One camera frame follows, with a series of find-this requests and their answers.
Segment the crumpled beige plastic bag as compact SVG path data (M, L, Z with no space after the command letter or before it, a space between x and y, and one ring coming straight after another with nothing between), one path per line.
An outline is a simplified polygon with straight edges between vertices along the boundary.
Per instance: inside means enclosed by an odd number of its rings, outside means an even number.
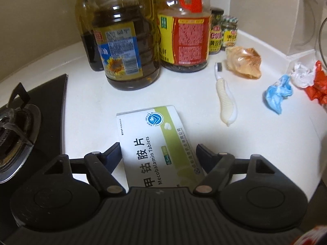
M261 78L262 59L254 48L228 47L226 57L229 71L247 79Z

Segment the white green medicine box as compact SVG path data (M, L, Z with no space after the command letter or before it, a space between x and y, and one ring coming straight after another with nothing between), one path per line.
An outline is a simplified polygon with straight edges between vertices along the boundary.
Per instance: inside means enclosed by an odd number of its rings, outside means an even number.
M187 187L205 175L173 105L116 116L129 187Z

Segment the crumpled blue glove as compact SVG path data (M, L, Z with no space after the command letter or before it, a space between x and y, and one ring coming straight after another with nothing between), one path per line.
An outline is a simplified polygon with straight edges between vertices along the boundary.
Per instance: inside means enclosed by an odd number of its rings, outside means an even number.
M282 114L282 102L293 95L293 89L290 85L290 76L283 75L279 81L270 85L263 94L263 100L266 106L277 113Z

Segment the black gas stove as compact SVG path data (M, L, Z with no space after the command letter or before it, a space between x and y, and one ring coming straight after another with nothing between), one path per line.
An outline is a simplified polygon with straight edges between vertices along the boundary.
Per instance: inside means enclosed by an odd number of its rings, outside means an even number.
M67 74L26 91L22 83L1 107L1 240L16 229L14 192L62 152Z

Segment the sauce jar yellow label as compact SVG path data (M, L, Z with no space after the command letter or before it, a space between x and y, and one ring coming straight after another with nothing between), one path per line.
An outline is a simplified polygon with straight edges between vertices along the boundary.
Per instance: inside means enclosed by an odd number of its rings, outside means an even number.
M228 48L236 45L238 32L238 18L233 16L223 16L222 23L222 47Z

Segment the orange plastic bag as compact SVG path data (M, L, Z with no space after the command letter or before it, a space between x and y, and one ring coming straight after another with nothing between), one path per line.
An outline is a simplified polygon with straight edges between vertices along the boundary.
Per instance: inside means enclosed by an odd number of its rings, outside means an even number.
M304 90L310 100L318 99L320 105L327 104L327 77L320 60L315 63L314 85L308 86Z

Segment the dark soy sauce bottle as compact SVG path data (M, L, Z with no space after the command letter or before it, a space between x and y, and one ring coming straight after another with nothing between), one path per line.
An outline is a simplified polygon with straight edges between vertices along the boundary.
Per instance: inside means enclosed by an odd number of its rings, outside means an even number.
M103 64L91 25L93 13L88 0L76 0L75 20L91 69L103 71Z

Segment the glass pot lid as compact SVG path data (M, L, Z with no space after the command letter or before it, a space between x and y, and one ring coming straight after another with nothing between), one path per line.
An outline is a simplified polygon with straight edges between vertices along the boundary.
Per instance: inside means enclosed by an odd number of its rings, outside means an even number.
M327 61L327 45L326 45L326 16L321 20L321 23L317 26L317 39L315 45L315 56L317 60L320 60L324 71L326 71Z

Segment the sunflower oil bottle blue label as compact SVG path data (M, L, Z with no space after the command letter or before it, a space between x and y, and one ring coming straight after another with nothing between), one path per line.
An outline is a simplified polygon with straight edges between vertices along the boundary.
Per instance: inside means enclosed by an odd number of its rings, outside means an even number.
M151 85L160 72L153 0L89 0L107 81L118 90Z

